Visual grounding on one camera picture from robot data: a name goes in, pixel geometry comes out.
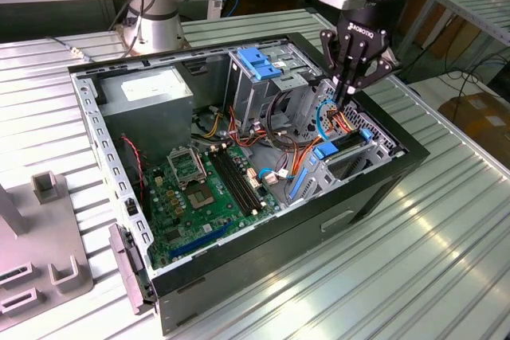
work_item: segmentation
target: blue plastic clip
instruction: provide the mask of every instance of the blue plastic clip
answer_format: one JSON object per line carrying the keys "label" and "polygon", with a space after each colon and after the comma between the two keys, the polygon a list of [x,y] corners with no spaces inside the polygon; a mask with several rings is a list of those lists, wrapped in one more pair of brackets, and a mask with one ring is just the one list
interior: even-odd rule
{"label": "blue plastic clip", "polygon": [[237,55],[258,80],[267,80],[281,75],[281,70],[273,66],[269,58],[257,48],[239,49]]}
{"label": "blue plastic clip", "polygon": [[369,131],[368,129],[366,129],[365,127],[360,129],[359,130],[359,133],[361,134],[361,136],[368,142],[372,139],[372,137],[374,137],[374,135],[372,134],[371,131]]}

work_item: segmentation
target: red cable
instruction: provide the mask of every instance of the red cable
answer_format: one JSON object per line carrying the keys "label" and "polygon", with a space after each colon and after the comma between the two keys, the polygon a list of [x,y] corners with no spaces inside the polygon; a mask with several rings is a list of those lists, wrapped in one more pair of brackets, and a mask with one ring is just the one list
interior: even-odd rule
{"label": "red cable", "polygon": [[140,156],[138,155],[138,149],[136,149],[135,144],[132,143],[131,140],[128,139],[127,137],[121,137],[121,139],[126,141],[129,144],[129,146],[133,149],[133,152],[135,153],[136,161],[138,162],[138,175],[140,177],[140,201],[143,201],[143,172]]}

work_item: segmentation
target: metal bracket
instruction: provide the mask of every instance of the metal bracket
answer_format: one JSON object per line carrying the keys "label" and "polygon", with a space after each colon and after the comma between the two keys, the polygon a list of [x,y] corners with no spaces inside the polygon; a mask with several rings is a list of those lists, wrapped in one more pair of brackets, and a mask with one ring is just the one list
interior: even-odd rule
{"label": "metal bracket", "polygon": [[14,234],[14,238],[18,238],[18,236],[27,232],[25,219],[16,209],[2,185],[0,185],[0,217],[7,223]]}
{"label": "metal bracket", "polygon": [[83,274],[80,272],[80,265],[74,255],[70,256],[71,275],[62,277],[64,272],[58,271],[53,264],[48,264],[49,280],[61,294],[75,290],[83,284]]}
{"label": "metal bracket", "polygon": [[36,288],[31,288],[15,296],[11,296],[8,299],[2,300],[0,302],[0,309],[2,309],[0,313],[2,313],[2,315],[13,317],[39,305],[44,300],[45,298],[42,293],[40,293]]}
{"label": "metal bracket", "polygon": [[58,188],[57,180],[52,171],[33,175],[30,178],[30,184],[41,205],[62,197],[62,192]]}
{"label": "metal bracket", "polygon": [[126,287],[127,297],[135,315],[149,311],[155,304],[155,294],[143,268],[131,234],[118,224],[108,228],[110,245],[119,266],[120,276]]}
{"label": "metal bracket", "polygon": [[32,263],[22,264],[0,274],[0,287],[5,289],[16,287],[37,275],[39,275],[39,270]]}

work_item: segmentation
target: wire bundle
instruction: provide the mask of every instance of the wire bundle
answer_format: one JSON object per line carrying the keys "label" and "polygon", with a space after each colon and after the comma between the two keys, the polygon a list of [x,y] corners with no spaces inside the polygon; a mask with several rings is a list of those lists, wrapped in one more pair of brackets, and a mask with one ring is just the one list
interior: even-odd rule
{"label": "wire bundle", "polygon": [[240,147],[251,147],[255,145],[258,141],[263,139],[266,136],[266,132],[263,129],[255,131],[255,135],[251,135],[248,138],[239,138],[239,134],[237,132],[236,126],[236,118],[233,114],[233,108],[230,107],[230,124],[229,124],[229,137]]}
{"label": "wire bundle", "polygon": [[142,171],[142,162],[140,161],[140,156],[139,156],[139,150],[136,149],[135,144],[128,137],[121,136],[120,138],[123,139],[131,147],[131,149],[133,149],[133,153],[136,158],[136,163],[138,165],[138,176],[140,178],[140,201],[143,201],[143,171]]}
{"label": "wire bundle", "polygon": [[210,138],[214,137],[214,135],[216,135],[216,131],[218,130],[218,125],[219,125],[219,122],[220,122],[221,118],[222,118],[222,114],[221,113],[217,113],[216,114],[216,119],[214,120],[213,128],[210,130],[209,133],[204,135],[204,139],[210,139]]}

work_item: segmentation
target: metal workbench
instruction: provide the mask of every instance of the metal workbench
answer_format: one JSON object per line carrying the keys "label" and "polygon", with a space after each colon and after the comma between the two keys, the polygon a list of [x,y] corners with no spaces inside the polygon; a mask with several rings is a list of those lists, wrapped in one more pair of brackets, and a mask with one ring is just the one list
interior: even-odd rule
{"label": "metal workbench", "polygon": [[[304,10],[186,23],[192,45],[301,32]],[[96,60],[123,52],[114,33],[64,38]],[[112,205],[65,67],[49,40],[0,45],[0,182],[64,174],[95,287],[0,339],[160,338],[134,316],[108,243]],[[503,338],[510,331],[509,173],[395,78],[367,93],[430,151],[367,219],[179,328],[171,338]]]}
{"label": "metal workbench", "polygon": [[434,41],[452,14],[464,18],[467,22],[475,25],[488,35],[479,49],[480,54],[488,48],[493,38],[506,46],[510,45],[510,0],[427,0],[422,11],[398,47],[398,57],[406,56],[406,52],[411,44],[413,44],[418,31],[437,5],[444,6],[447,12],[445,12],[445,15],[429,35],[424,46]]}

